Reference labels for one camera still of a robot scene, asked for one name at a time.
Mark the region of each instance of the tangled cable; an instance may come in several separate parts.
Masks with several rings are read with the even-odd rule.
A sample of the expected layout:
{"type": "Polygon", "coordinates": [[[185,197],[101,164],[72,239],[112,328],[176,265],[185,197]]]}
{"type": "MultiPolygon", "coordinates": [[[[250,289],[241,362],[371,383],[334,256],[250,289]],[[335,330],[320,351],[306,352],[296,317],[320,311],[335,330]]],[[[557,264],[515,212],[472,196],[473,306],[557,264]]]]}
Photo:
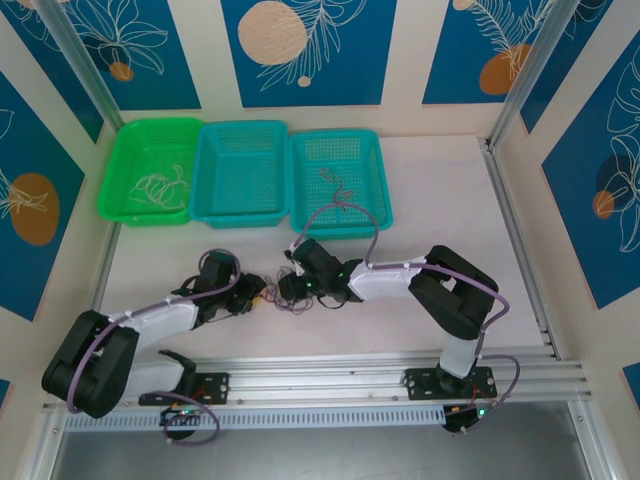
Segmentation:
{"type": "Polygon", "coordinates": [[[276,276],[276,281],[269,276],[264,277],[264,281],[267,284],[267,287],[262,292],[261,297],[268,303],[272,303],[278,310],[291,312],[294,315],[300,315],[303,312],[306,312],[311,307],[313,307],[313,298],[306,298],[301,302],[296,302],[295,300],[285,300],[280,295],[280,289],[278,288],[278,283],[284,277],[293,273],[293,270],[289,267],[280,267],[278,270],[278,275],[276,276]]]}
{"type": "MultiPolygon", "coordinates": [[[[326,167],[319,169],[318,175],[320,175],[322,178],[326,178],[327,180],[329,180],[331,184],[334,184],[334,185],[336,183],[338,184],[338,189],[335,191],[335,193],[333,194],[333,198],[331,199],[332,203],[344,203],[351,200],[351,197],[353,197],[353,193],[354,193],[353,190],[345,190],[344,182],[338,175],[336,175],[326,167]]],[[[343,206],[342,210],[346,212],[347,207],[343,206]]]]}
{"type": "Polygon", "coordinates": [[[187,205],[185,203],[184,195],[176,195],[176,189],[183,187],[183,193],[186,193],[191,190],[191,185],[182,179],[184,172],[180,165],[173,165],[173,169],[176,172],[175,180],[171,180],[169,177],[160,173],[154,173],[147,175],[146,177],[142,177],[138,180],[135,187],[133,187],[129,192],[129,198],[147,205],[158,205],[165,210],[185,208],[187,205]],[[137,192],[144,193],[144,197],[141,198],[137,192]],[[180,202],[172,205],[171,202],[175,198],[179,199],[180,202]]]}

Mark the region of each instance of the green plastic basket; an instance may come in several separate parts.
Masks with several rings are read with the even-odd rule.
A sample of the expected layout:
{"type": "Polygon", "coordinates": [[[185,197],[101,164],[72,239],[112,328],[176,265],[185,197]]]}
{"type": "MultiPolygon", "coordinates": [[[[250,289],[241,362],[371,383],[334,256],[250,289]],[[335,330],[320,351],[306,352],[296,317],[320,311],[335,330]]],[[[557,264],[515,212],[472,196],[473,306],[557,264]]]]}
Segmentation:
{"type": "Polygon", "coordinates": [[[131,226],[189,222],[198,135],[195,118],[138,120],[116,137],[98,199],[107,220],[131,226]]]}

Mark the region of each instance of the teal plastic basket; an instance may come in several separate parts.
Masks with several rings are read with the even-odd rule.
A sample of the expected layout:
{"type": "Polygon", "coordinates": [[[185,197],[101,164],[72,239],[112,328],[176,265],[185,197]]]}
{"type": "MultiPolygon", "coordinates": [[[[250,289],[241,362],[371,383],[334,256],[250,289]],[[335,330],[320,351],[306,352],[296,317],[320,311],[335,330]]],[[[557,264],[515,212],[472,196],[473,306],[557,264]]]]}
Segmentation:
{"type": "Polygon", "coordinates": [[[288,212],[287,127],[223,122],[200,130],[189,215],[214,228],[267,227],[288,212]]]}
{"type": "MultiPolygon", "coordinates": [[[[368,210],[381,230],[393,223],[378,136],[370,130],[298,133],[289,140],[292,162],[291,227],[300,233],[320,207],[348,201],[368,210]]],[[[308,234],[315,238],[362,238],[371,219],[354,208],[321,213],[308,234]]]]}

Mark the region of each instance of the metal bracket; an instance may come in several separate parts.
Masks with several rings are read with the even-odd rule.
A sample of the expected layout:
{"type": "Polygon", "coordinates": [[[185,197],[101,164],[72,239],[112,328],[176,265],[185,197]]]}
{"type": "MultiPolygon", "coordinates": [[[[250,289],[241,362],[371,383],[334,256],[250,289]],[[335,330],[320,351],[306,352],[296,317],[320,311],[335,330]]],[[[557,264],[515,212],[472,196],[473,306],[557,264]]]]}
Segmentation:
{"type": "MultiPolygon", "coordinates": [[[[228,373],[196,373],[193,399],[204,405],[226,405],[229,392],[228,373]]],[[[153,393],[141,395],[138,404],[142,407],[161,407],[176,403],[176,400],[153,393]]]]}
{"type": "MultiPolygon", "coordinates": [[[[436,368],[410,368],[405,371],[403,384],[407,388],[409,400],[448,400],[450,392],[442,388],[436,368]]],[[[474,367],[469,376],[461,381],[461,388],[455,393],[458,399],[496,398],[498,391],[493,372],[489,367],[474,367]]]]}

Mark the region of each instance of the orange circle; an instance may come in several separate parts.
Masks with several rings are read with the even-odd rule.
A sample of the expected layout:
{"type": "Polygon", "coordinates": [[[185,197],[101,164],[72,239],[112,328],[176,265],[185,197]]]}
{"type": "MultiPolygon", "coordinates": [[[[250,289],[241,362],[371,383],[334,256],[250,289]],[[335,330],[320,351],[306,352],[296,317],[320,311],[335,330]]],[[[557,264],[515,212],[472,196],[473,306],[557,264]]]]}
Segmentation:
{"type": "Polygon", "coordinates": [[[480,88],[487,95],[504,95],[509,93],[516,75],[520,72],[531,45],[520,44],[511,47],[508,52],[497,54],[489,60],[480,74],[480,88]],[[511,64],[514,62],[515,75],[511,64]]]}
{"type": "Polygon", "coordinates": [[[609,218],[615,210],[615,200],[606,190],[596,193],[593,198],[593,211],[602,220],[609,218]]]}
{"type": "Polygon", "coordinates": [[[9,197],[16,203],[10,215],[20,238],[36,247],[49,243],[60,220],[60,200],[49,179],[39,173],[22,174],[11,185],[9,197]]]}
{"type": "Polygon", "coordinates": [[[113,62],[109,66],[109,72],[113,75],[113,78],[121,82],[130,82],[133,80],[133,70],[126,63],[113,62]]]}

